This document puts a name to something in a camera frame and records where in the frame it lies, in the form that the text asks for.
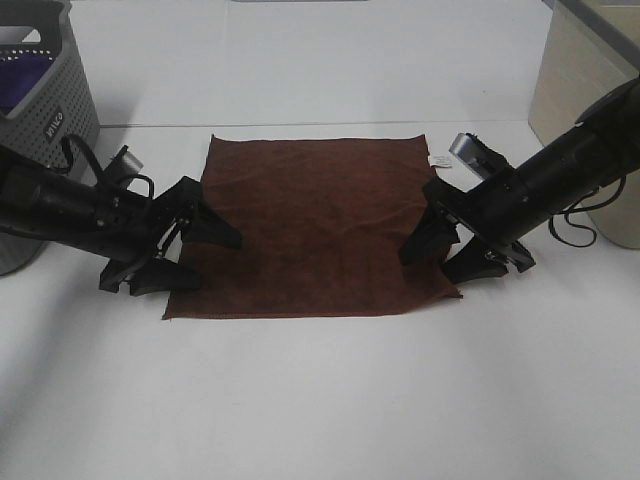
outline robotic arm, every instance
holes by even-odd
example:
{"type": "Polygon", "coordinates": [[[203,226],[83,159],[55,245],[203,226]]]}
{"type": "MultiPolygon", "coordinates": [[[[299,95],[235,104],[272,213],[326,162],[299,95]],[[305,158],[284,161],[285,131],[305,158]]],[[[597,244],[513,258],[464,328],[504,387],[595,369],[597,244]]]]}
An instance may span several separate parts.
{"type": "Polygon", "coordinates": [[[520,237],[553,215],[587,211],[575,206],[616,180],[619,195],[625,176],[640,168],[640,79],[596,102],[574,128],[517,169],[470,134],[459,135],[451,152],[483,181],[466,193],[437,177],[424,186],[428,206],[400,249],[402,263],[458,243],[462,224],[474,237],[443,265],[453,283],[501,277],[508,263],[524,272],[535,261],[520,237]]]}
{"type": "Polygon", "coordinates": [[[103,170],[75,135],[62,141],[71,163],[72,144],[89,162],[97,179],[94,186],[0,145],[0,231],[107,257],[100,289],[116,293],[126,282],[134,296],[200,287],[197,272],[164,258],[178,233],[184,242],[241,247],[240,233],[204,202],[199,182],[183,177],[154,199],[153,182],[138,174],[142,165],[126,147],[103,170]],[[127,189],[134,179],[147,182],[147,196],[127,189]]]}

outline gray plastic basket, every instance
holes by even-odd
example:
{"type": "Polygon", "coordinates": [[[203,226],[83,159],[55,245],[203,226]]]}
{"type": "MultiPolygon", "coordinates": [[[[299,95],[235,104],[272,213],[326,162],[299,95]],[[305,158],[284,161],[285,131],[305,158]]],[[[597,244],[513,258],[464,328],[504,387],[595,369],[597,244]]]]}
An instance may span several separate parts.
{"type": "MultiPolygon", "coordinates": [[[[27,96],[6,116],[0,112],[0,143],[47,166],[66,165],[60,147],[64,135],[80,135],[93,147],[100,128],[69,23],[70,9],[68,0],[0,0],[0,25],[33,27],[40,34],[37,44],[0,44],[0,61],[24,53],[53,59],[27,96]]],[[[85,166],[76,162],[69,176],[80,178],[85,166]]],[[[41,245],[0,233],[0,274],[27,263],[41,245]]]]}

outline beige box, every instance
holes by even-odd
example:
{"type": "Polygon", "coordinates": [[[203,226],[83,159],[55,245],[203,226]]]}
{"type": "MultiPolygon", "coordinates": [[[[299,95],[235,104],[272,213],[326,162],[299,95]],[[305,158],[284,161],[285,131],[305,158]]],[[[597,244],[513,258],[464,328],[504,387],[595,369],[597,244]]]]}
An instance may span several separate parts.
{"type": "MultiPolygon", "coordinates": [[[[631,32],[637,29],[640,38],[640,7],[606,8],[616,10],[613,16],[624,19],[623,27],[631,28],[631,32]]],[[[637,68],[557,1],[529,124],[547,145],[569,130],[593,102],[637,76],[637,68]]],[[[605,200],[616,186],[602,189],[585,205],[605,200]]],[[[640,248],[640,172],[627,178],[627,186],[616,202],[590,212],[590,216],[611,241],[627,248],[640,248]]]]}

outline brown towel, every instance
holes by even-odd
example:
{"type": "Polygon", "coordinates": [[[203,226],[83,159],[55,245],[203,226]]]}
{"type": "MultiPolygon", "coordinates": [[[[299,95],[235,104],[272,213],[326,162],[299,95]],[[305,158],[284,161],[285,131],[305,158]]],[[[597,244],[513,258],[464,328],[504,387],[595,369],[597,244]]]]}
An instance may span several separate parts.
{"type": "Polygon", "coordinates": [[[410,140],[231,142],[212,138],[205,198],[244,238],[242,250],[186,244],[204,275],[174,292],[165,318],[371,316],[458,295],[446,255],[402,267],[435,175],[424,136],[410,140]]]}

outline black cable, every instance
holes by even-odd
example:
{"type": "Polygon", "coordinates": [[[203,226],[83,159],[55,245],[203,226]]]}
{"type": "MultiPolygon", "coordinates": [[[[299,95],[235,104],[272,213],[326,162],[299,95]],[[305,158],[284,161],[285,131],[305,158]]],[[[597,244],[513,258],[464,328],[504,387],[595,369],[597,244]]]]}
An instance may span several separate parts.
{"type": "Polygon", "coordinates": [[[64,153],[65,159],[67,160],[67,166],[56,167],[55,165],[50,165],[48,168],[53,173],[57,173],[58,175],[67,175],[73,169],[73,165],[75,164],[75,158],[73,158],[73,155],[67,156],[67,153],[64,152],[64,150],[62,153],[64,153]]]}
{"type": "Polygon", "coordinates": [[[572,222],[571,219],[570,219],[570,215],[573,215],[574,213],[592,212],[594,210],[599,210],[599,209],[601,209],[603,207],[606,207],[607,205],[611,205],[618,198],[620,198],[620,195],[622,195],[622,192],[624,190],[624,187],[625,187],[626,183],[627,183],[627,177],[626,176],[625,177],[621,177],[620,178],[620,183],[618,184],[618,188],[616,189],[616,191],[613,193],[613,195],[611,195],[611,197],[609,197],[604,202],[600,202],[600,203],[597,203],[595,205],[590,205],[588,207],[576,208],[584,200],[586,200],[588,198],[591,198],[596,193],[598,193],[598,189],[596,189],[596,190],[593,190],[592,192],[589,192],[585,196],[583,196],[577,202],[573,203],[569,208],[561,210],[560,212],[558,212],[556,214],[556,215],[562,215],[563,218],[564,218],[564,221],[568,225],[571,225],[573,228],[580,229],[580,230],[587,230],[587,231],[591,232],[592,238],[591,238],[591,241],[589,243],[585,243],[585,244],[579,245],[579,244],[576,244],[576,243],[571,243],[568,240],[565,240],[564,238],[562,238],[558,234],[558,231],[556,230],[556,226],[555,226],[555,223],[554,223],[555,215],[551,216],[551,218],[549,218],[549,222],[548,222],[549,233],[551,234],[551,236],[553,238],[555,238],[556,240],[558,240],[559,242],[564,243],[565,245],[569,245],[570,247],[588,248],[588,247],[592,246],[594,243],[596,243],[596,240],[598,239],[598,232],[594,228],[591,228],[591,227],[589,227],[587,225],[582,225],[582,224],[579,224],[579,223],[572,222]]]}
{"type": "Polygon", "coordinates": [[[153,195],[155,194],[155,184],[153,183],[153,180],[151,180],[146,175],[141,175],[139,173],[132,173],[130,175],[125,175],[123,177],[120,177],[116,181],[116,184],[120,185],[122,182],[124,182],[126,180],[135,180],[135,179],[143,180],[149,186],[149,190],[148,190],[148,193],[147,193],[147,202],[145,203],[145,206],[142,209],[142,213],[140,215],[138,215],[138,218],[144,218],[147,215],[147,213],[149,213],[149,209],[151,208],[151,205],[153,203],[153,195]]]}
{"type": "Polygon", "coordinates": [[[81,136],[76,135],[75,133],[66,135],[62,137],[62,140],[60,140],[62,153],[64,153],[64,156],[67,159],[69,165],[73,166],[73,164],[75,163],[73,152],[71,151],[71,143],[73,143],[78,148],[78,150],[82,152],[82,155],[89,164],[89,167],[91,167],[93,174],[96,176],[96,180],[98,181],[98,183],[103,186],[110,185],[110,182],[109,180],[107,180],[107,177],[104,174],[104,170],[100,166],[100,162],[98,162],[98,159],[91,150],[91,147],[87,145],[87,143],[81,136]]]}

